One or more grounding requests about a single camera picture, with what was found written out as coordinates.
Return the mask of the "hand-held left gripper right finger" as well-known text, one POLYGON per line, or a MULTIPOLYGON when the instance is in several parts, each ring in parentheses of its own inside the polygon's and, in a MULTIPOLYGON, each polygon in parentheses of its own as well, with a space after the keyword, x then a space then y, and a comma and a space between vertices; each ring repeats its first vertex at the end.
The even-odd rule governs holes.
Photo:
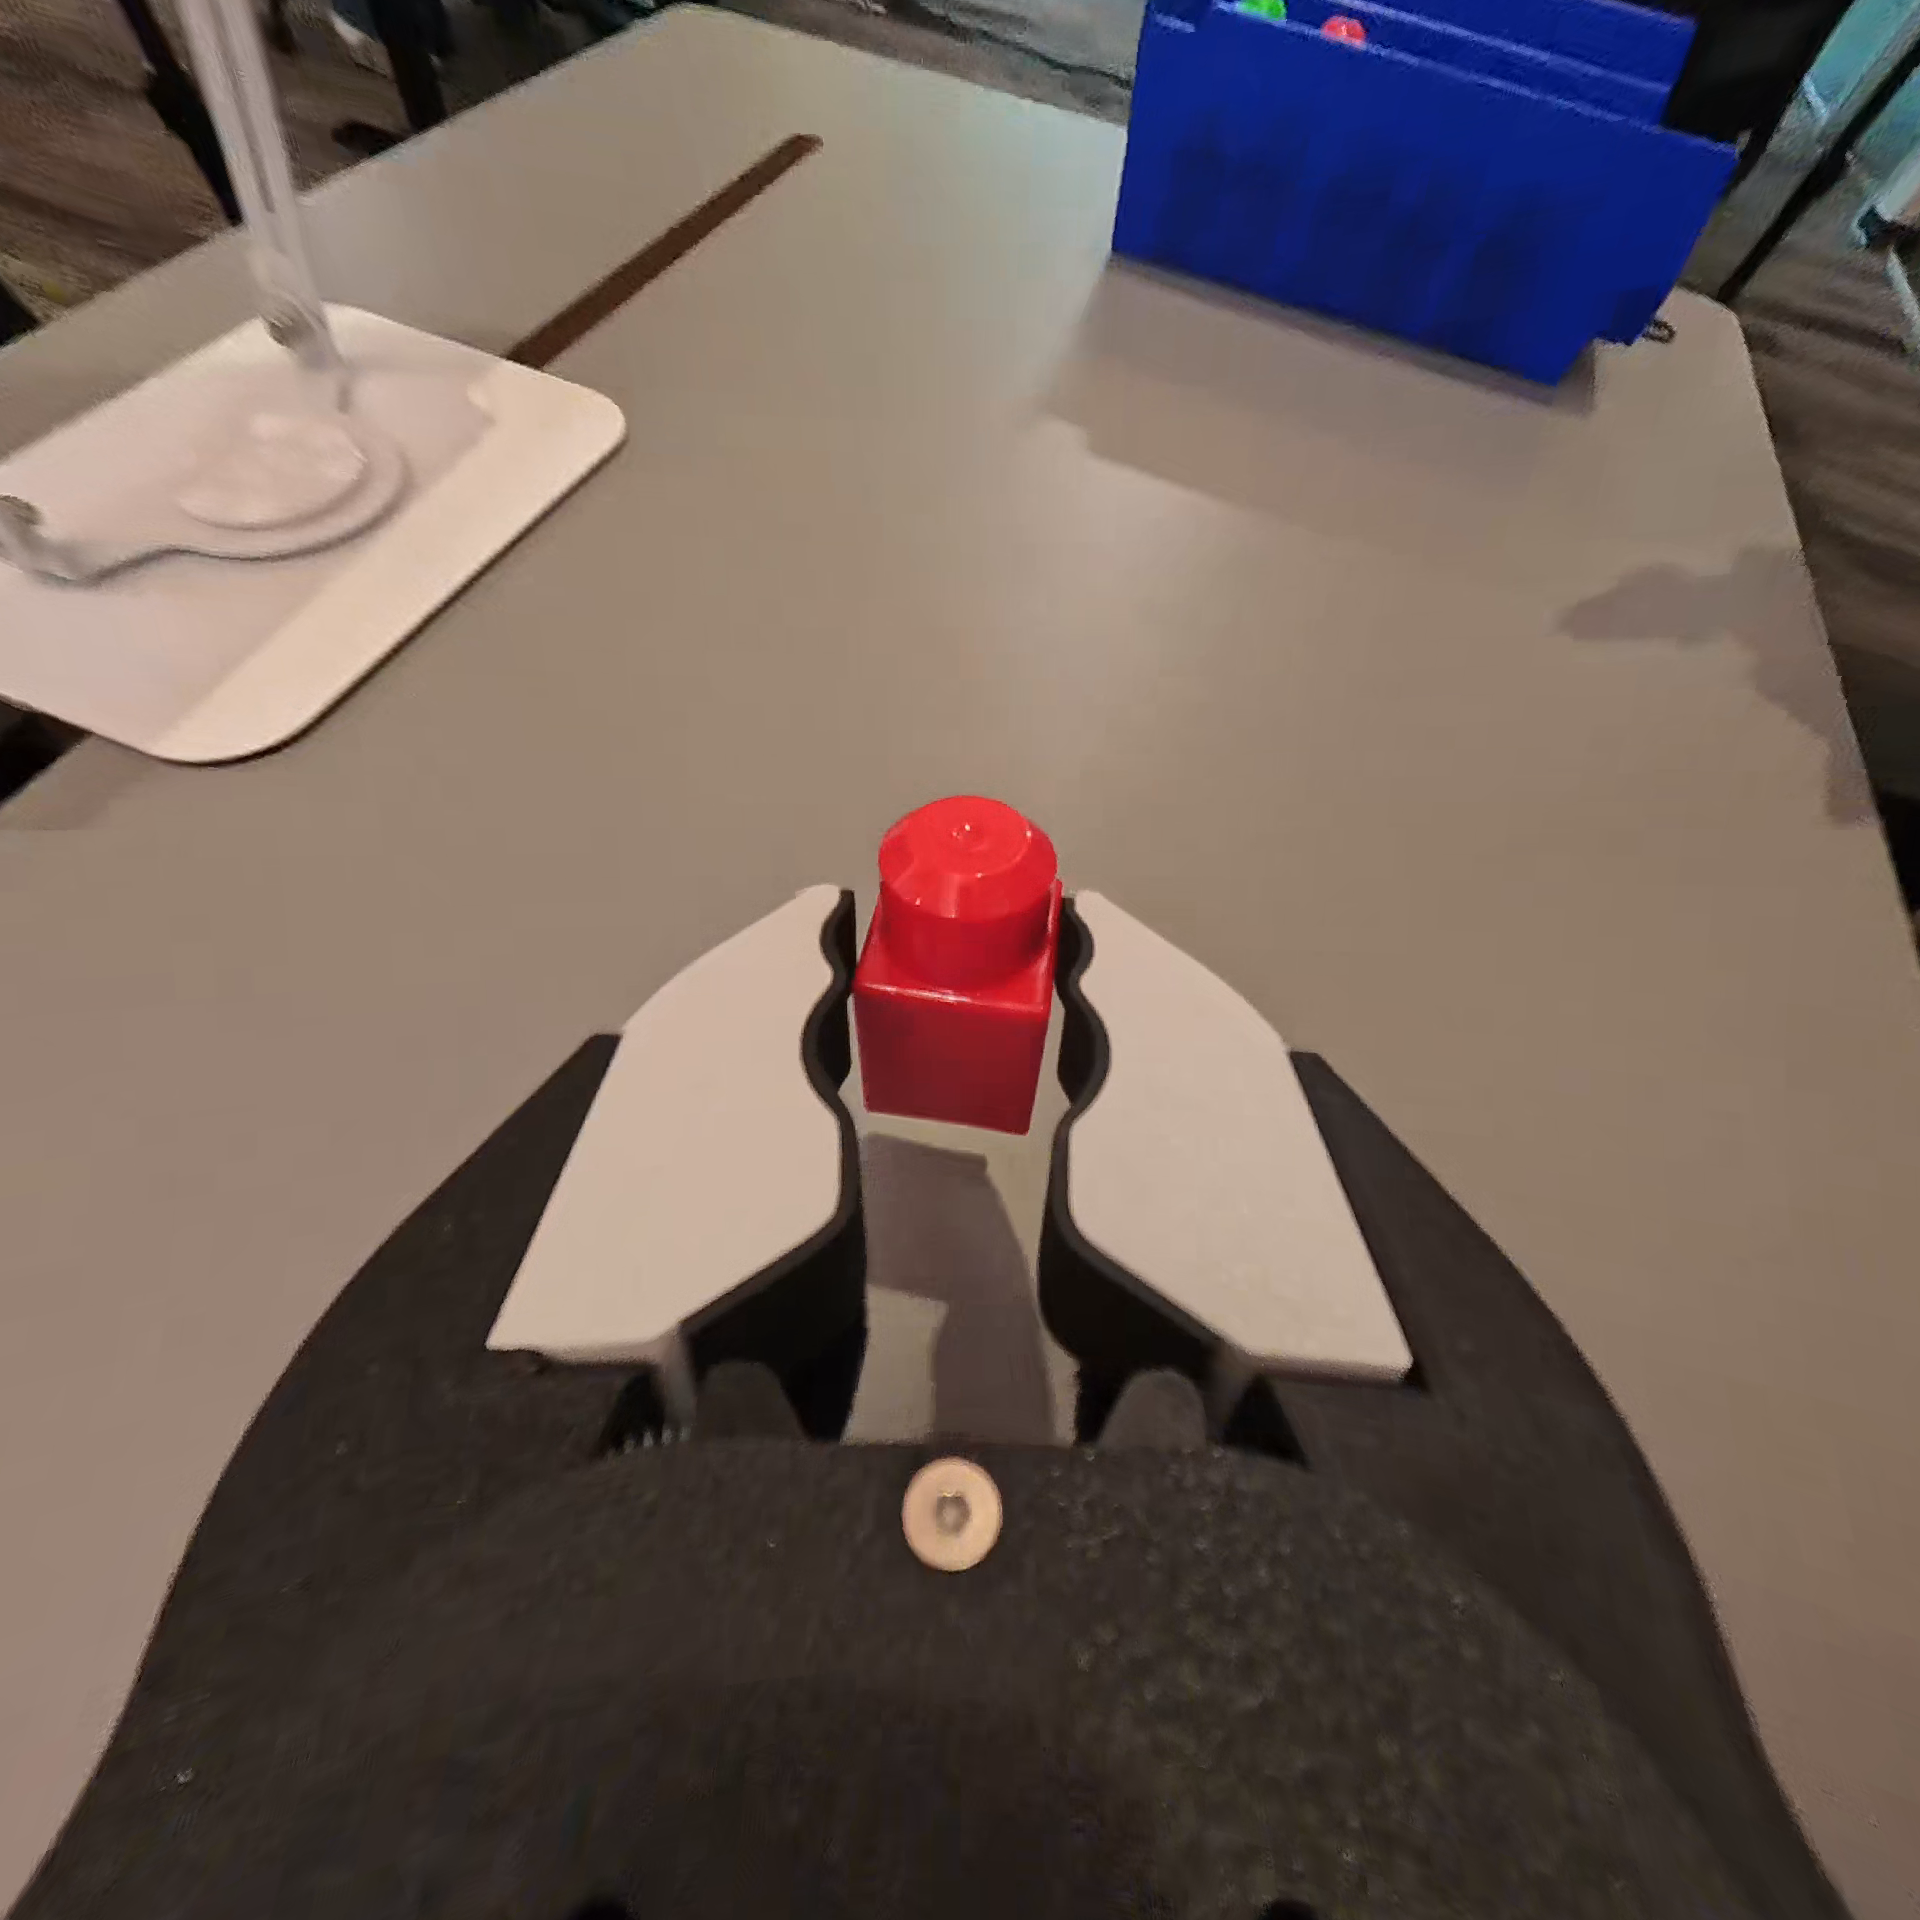
POLYGON ((1281 1031, 1109 895, 1064 909, 1041 1317, 1093 1441, 1186 1381, 1215 1434, 1261 1383, 1402 1386, 1416 1354, 1281 1031))

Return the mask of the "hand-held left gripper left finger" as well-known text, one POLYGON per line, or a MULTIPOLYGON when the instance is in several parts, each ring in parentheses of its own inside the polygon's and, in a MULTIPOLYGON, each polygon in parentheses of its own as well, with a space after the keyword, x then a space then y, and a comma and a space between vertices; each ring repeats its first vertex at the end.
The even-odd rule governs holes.
POLYGON ((673 1423, 760 1365, 808 1438, 847 1434, 869 1349, 855 944, 850 889, 809 885, 621 1026, 493 1353, 641 1373, 673 1423))

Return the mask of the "red single-stud block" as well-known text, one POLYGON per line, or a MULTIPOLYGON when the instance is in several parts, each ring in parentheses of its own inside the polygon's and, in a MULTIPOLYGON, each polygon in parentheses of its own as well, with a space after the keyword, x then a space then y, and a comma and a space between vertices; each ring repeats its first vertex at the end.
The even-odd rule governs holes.
POLYGON ((1064 905, 1058 852, 1017 807, 943 798, 888 830, 853 986, 869 1112, 1030 1132, 1064 905))

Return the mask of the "blue plastic bin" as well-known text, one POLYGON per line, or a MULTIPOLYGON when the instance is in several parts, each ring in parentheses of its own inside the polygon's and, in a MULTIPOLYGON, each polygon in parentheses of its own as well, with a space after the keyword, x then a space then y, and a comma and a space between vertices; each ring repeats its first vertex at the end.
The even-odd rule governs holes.
POLYGON ((1694 34, 1605 2, 1149 4, 1111 246, 1552 386, 1657 319, 1735 170, 1666 124, 1694 34))

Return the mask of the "white document stand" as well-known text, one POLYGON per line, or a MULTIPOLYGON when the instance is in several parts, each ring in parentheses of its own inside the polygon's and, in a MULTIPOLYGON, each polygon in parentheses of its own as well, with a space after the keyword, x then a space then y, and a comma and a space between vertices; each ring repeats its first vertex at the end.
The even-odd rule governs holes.
POLYGON ((323 298, 251 4, 184 4, 254 312, 8 455, 6 705, 173 762, 310 732, 626 440, 617 401, 323 298))

